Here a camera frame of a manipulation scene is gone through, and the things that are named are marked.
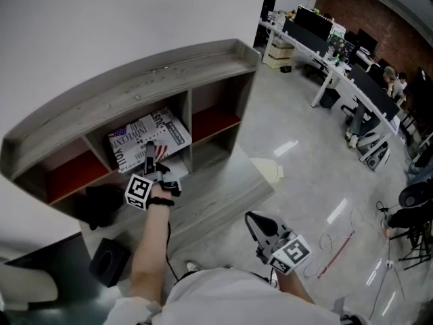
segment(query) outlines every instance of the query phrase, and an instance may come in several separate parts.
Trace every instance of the red shelf panel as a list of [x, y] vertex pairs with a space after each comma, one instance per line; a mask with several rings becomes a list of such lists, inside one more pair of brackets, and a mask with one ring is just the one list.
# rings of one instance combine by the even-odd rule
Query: red shelf panel
[[88, 150], [45, 175], [47, 201], [51, 204], [110, 172]]
[[241, 120], [222, 108], [211, 107], [192, 115], [192, 143], [239, 124]]

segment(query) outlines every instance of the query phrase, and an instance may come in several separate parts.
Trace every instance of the hand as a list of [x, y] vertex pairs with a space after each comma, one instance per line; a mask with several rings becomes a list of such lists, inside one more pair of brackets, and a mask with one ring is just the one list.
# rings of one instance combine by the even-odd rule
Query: hand
[[163, 190], [159, 183], [154, 183], [150, 190], [151, 198], [166, 198], [167, 200], [171, 200], [171, 191]]

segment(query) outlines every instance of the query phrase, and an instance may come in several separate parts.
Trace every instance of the human arm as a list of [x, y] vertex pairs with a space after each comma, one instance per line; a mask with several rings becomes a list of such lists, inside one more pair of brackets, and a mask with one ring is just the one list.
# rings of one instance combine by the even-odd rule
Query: human arm
[[[156, 183], [151, 197], [171, 199]], [[162, 281], [166, 267], [167, 227], [170, 210], [168, 206], [151, 204], [147, 210], [143, 236], [134, 253], [131, 272], [131, 296], [161, 303]]]
[[290, 272], [287, 276], [276, 270], [275, 272], [277, 273], [278, 285], [281, 292], [292, 294], [301, 298], [302, 300], [305, 300], [306, 302], [312, 303], [313, 305], [315, 304], [313, 299], [310, 297], [300, 282], [295, 271]]
[[394, 82], [388, 83], [388, 90], [386, 91], [386, 95], [390, 98], [392, 97], [392, 89], [394, 88]]

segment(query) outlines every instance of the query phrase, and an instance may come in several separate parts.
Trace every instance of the folded newspaper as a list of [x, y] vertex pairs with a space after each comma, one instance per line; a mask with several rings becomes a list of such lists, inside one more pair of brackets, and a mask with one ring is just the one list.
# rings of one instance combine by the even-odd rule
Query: folded newspaper
[[148, 141], [155, 143], [157, 161], [191, 144], [191, 135], [169, 107], [117, 129], [108, 139], [121, 173], [144, 163]]

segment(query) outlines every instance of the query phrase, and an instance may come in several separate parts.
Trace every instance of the white desk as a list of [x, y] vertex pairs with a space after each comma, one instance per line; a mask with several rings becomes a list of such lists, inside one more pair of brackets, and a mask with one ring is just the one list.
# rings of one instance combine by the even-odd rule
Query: white desk
[[316, 60], [319, 60], [323, 64], [326, 65], [327, 69], [329, 70], [328, 75], [326, 76], [325, 81], [323, 82], [322, 86], [320, 87], [319, 91], [317, 92], [315, 98], [311, 102], [311, 107], [315, 107], [321, 97], [323, 96], [323, 93], [325, 93], [326, 87], [329, 85], [329, 82], [334, 77], [335, 80], [341, 81], [345, 88], [347, 88], [347, 94], [353, 95], [356, 98], [358, 98], [359, 101], [361, 101], [365, 107], [372, 111], [378, 118], [385, 124], [385, 126], [388, 128], [388, 132], [381, 138], [381, 140], [367, 153], [362, 155], [360, 157], [359, 161], [362, 163], [367, 160], [367, 158], [372, 155], [383, 143], [388, 141], [392, 135], [397, 135], [398, 133], [398, 127], [400, 126], [400, 119], [395, 116], [394, 119], [390, 122], [386, 117], [380, 112], [379, 108], [371, 102], [371, 100], [346, 76], [344, 76], [346, 64], [341, 64], [339, 67], [335, 67], [332, 61], [326, 60], [322, 58], [318, 53], [315, 53], [313, 50], [309, 49], [307, 46], [304, 46], [301, 42], [295, 40], [293, 37], [285, 34], [282, 30], [282, 27], [277, 27], [277, 25], [273, 26], [270, 25], [268, 22], [263, 22], [262, 20], [259, 20], [258, 23], [264, 27], [267, 28], [267, 30], [270, 30], [269, 33], [269, 40], [265, 49], [265, 54], [263, 56], [263, 60], [266, 59], [266, 57], [269, 54], [269, 50], [272, 45], [273, 38], [275, 34], [279, 35], [284, 41], [287, 41], [288, 43], [294, 45], [296, 48], [298, 48], [303, 53], [307, 54], [308, 56], [311, 56], [315, 58]]
[[375, 64], [375, 62], [373, 60], [371, 60], [370, 58], [367, 57], [367, 55], [361, 51], [361, 50], [357, 50], [357, 56], [360, 57], [360, 59], [367, 64], [367, 70], [365, 70], [365, 72], [368, 72], [368, 70], [371, 68], [371, 65]]

